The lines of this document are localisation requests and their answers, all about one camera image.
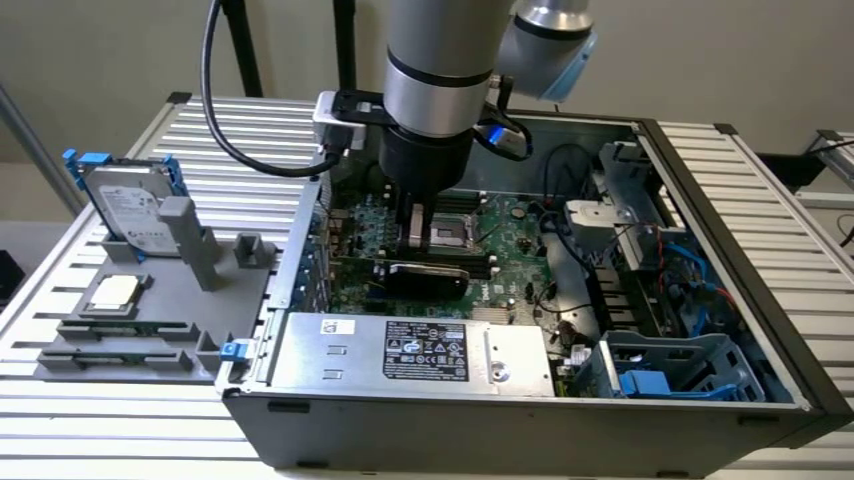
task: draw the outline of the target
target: green circuit board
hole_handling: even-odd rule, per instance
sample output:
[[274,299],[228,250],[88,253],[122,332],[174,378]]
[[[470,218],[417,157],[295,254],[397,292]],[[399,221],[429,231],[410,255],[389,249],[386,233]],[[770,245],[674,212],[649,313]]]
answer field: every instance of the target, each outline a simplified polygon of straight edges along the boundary
[[342,236],[360,237],[358,247],[344,247],[339,241],[339,255],[332,258],[331,311],[371,313],[430,318],[493,319],[495,322],[533,325],[551,323],[534,317],[534,305],[526,301],[526,286],[537,292],[550,282],[545,256],[537,255],[538,213],[529,213],[527,201],[511,195],[489,196],[469,215],[437,214],[438,218],[471,228],[467,254],[495,256],[498,272],[490,280],[473,279],[462,299],[449,302],[417,302],[385,298],[383,286],[372,280],[378,252],[389,249],[394,240],[394,211],[371,198],[350,209],[351,224]]

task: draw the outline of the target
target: white sticker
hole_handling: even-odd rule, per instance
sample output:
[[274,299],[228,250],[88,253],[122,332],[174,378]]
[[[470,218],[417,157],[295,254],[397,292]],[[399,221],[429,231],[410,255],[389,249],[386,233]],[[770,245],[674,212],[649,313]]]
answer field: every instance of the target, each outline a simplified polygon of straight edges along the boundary
[[320,324],[323,335],[352,335],[356,333],[356,321],[340,318],[327,318]]
[[136,187],[104,185],[99,190],[127,242],[150,254],[176,254],[170,227],[158,220],[160,204],[155,196]]

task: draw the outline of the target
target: black pole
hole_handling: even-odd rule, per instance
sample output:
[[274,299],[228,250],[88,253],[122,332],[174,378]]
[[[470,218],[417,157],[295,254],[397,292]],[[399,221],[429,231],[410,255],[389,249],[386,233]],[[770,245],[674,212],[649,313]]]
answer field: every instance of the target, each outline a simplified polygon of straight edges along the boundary
[[252,46],[252,31],[250,30],[250,19],[246,14],[246,2],[244,0],[223,0],[222,5],[223,13],[228,20],[228,30],[231,30],[235,56],[238,57],[243,92],[247,97],[260,98],[264,96],[264,92],[262,90],[262,76],[258,72],[255,47]]
[[356,0],[334,0],[338,86],[356,89]]

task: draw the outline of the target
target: white wall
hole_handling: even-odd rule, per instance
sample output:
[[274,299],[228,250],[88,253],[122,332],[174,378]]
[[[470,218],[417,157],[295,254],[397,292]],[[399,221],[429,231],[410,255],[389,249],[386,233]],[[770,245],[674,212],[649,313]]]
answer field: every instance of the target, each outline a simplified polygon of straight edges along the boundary
[[[248,3],[268,95],[311,99],[335,88],[331,1]],[[382,88],[389,4],[359,0],[364,88]],[[591,4],[601,43],[565,111],[729,122],[757,149],[789,152],[817,128],[854,129],[854,1]],[[51,152],[123,153],[168,93],[198,91],[207,5],[0,0],[0,81]],[[214,65],[215,93],[240,94],[222,20]],[[515,105],[551,109],[525,99]]]

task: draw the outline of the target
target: robotic arm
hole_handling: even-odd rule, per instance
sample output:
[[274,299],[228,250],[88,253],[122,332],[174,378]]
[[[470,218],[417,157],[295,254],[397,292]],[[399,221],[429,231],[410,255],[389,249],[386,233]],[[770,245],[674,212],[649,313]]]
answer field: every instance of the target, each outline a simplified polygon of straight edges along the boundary
[[403,248],[427,248],[435,197],[463,176],[475,136],[501,150],[507,137],[530,135],[506,117],[479,125],[494,73],[513,77],[518,92],[562,101],[595,45],[589,0],[526,0],[509,25],[513,3],[393,2],[383,103],[397,125],[381,166],[401,189]]

